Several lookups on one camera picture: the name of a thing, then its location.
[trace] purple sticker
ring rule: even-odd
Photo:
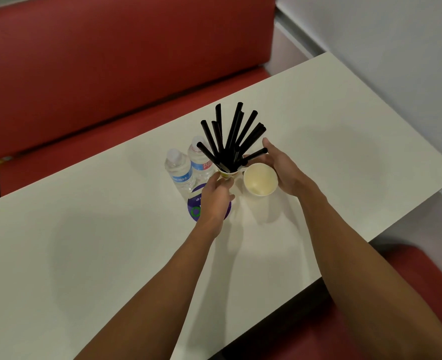
[[[197,186],[196,188],[194,188],[193,192],[200,190],[204,186],[206,186],[206,183],[203,183],[203,184]],[[201,215],[201,195],[202,195],[202,192],[199,193],[197,196],[188,199],[189,215],[196,222],[199,219],[199,216]],[[224,219],[226,219],[226,217],[228,217],[230,211],[231,211],[231,202],[229,202],[228,211],[226,211],[226,216],[224,216]]]

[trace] person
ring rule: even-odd
[[[421,296],[285,153],[266,138],[263,145],[269,153],[254,162],[274,168],[280,188],[298,198],[321,275],[361,351],[374,359],[442,359],[442,324]],[[232,185],[219,173],[211,177],[203,189],[201,216],[186,241],[77,360],[170,358],[209,248],[234,199]]]

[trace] water bottle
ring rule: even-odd
[[[198,183],[206,183],[209,177],[214,173],[213,163],[197,147],[197,143],[202,142],[205,146],[206,140],[202,136],[194,136],[193,142],[188,149],[188,157],[191,160],[193,173]]]
[[[193,191],[196,180],[187,155],[177,149],[170,149],[164,167],[182,196],[188,196]]]

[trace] bottle cap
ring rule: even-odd
[[[173,148],[168,151],[167,158],[171,163],[179,164],[182,159],[182,154],[179,150]]]
[[[204,146],[206,146],[206,140],[204,139],[204,136],[198,135],[194,136],[193,142],[191,143],[191,146],[193,147],[193,150],[195,152],[200,152],[201,150],[197,147],[197,143],[202,142]]]

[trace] red seat backrest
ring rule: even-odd
[[[275,0],[0,8],[0,157],[269,60]]]

